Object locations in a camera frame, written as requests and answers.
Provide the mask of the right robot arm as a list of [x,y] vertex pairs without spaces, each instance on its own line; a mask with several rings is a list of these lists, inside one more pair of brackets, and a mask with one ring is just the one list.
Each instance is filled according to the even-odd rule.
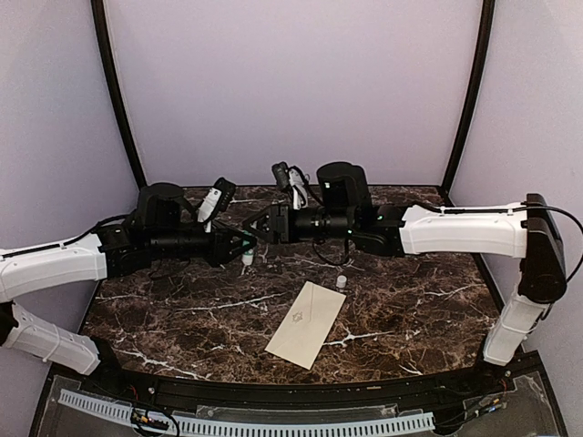
[[339,161],[320,167],[319,194],[299,168],[281,162],[271,170],[292,203],[271,204],[243,223],[252,236],[270,244],[341,239],[346,247],[380,257],[454,252],[519,259],[519,281],[486,336],[484,360],[465,374],[465,387],[474,395],[498,383],[498,366],[511,362],[572,279],[551,216],[556,208],[537,193],[523,202],[494,207],[376,205],[358,165]]

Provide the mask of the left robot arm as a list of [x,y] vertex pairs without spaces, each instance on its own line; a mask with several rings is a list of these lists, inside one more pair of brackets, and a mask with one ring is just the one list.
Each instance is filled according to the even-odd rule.
[[122,278],[156,260],[204,259],[223,266],[249,249],[255,237],[219,223],[236,187],[219,178],[206,197],[191,204],[182,187],[145,186],[136,207],[99,221],[69,240],[1,252],[1,345],[68,367],[92,380],[109,397],[128,390],[128,376],[113,363],[107,343],[42,320],[16,303],[27,293],[81,282]]

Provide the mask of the cream envelope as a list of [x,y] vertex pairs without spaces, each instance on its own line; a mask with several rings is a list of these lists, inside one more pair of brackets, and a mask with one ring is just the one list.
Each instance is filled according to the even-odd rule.
[[265,350],[310,370],[345,299],[340,292],[306,281]]

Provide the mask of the small glue bottle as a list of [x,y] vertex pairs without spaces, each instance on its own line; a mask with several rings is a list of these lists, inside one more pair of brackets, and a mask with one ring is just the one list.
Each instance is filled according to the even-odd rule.
[[251,241],[251,234],[248,231],[244,231],[244,234],[246,235],[246,238],[243,240],[243,248],[245,251],[241,255],[241,262],[244,266],[249,267],[254,260],[256,242]]

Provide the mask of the grey glue bottle cap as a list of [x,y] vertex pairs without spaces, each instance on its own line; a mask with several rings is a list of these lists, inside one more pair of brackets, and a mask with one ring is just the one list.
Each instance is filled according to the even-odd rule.
[[347,278],[344,275],[339,275],[336,279],[335,287],[339,290],[343,290],[346,286]]

